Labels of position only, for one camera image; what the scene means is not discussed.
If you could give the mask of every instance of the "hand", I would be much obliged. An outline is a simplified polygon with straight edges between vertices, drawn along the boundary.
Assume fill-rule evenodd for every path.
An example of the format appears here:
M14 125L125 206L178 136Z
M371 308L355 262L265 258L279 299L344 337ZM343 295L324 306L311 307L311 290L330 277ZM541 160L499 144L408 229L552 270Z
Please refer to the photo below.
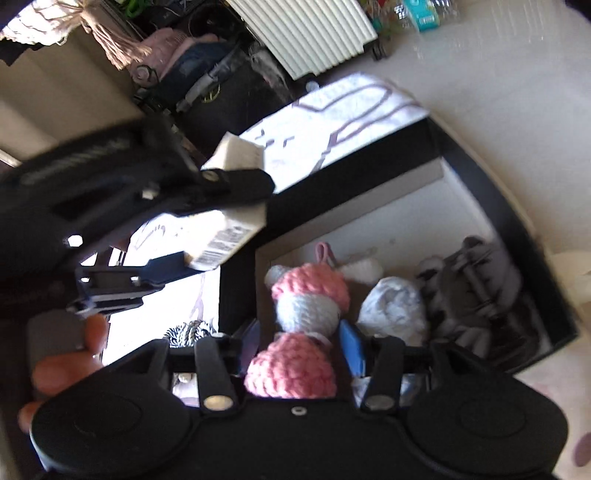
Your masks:
M103 365L94 356L105 347L107 333L108 325L104 316L97 314L88 317L85 327L86 350L41 360L33 370L33 386L52 397L99 370ZM33 415L41 403L30 402L18 413L18 424L23 432L28 433Z

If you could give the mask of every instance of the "white radiator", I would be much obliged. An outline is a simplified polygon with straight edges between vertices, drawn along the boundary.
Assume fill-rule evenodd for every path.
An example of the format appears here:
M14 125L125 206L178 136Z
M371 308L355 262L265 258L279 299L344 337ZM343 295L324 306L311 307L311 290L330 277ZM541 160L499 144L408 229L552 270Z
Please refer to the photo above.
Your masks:
M363 52L376 33L357 0L227 0L296 80Z

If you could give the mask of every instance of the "pink crochet toy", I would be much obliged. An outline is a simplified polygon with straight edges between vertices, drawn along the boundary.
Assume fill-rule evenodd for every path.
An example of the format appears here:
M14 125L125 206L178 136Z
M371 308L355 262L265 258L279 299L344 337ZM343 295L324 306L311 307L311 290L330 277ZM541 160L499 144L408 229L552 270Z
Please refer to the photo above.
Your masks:
M244 379L258 397L331 398L336 395L335 372L314 339L284 333L251 362Z
M271 287L277 323L284 332L330 337L349 310L349 291L341 273L326 263L307 263L284 273Z

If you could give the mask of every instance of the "beige curtain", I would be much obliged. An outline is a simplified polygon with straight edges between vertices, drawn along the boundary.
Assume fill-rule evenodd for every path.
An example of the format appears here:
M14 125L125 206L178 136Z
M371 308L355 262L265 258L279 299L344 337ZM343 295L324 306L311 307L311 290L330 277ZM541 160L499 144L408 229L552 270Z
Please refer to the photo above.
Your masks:
M137 118L126 70L117 71L92 35L0 61L0 150L26 160L60 142Z

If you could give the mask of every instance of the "storage box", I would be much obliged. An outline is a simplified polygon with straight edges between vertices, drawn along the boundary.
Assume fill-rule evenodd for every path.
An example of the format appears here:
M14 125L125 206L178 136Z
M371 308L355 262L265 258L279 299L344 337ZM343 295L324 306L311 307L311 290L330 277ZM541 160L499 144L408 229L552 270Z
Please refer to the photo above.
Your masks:
M388 275L411 280L422 259L450 255L478 235L499 240L523 276L543 339L537 361L577 331L526 222L464 148L433 119L421 120L271 199L267 227L222 266L219 329L231 333L258 318L268 339L267 269L314 261L319 240L340 260L372 256Z

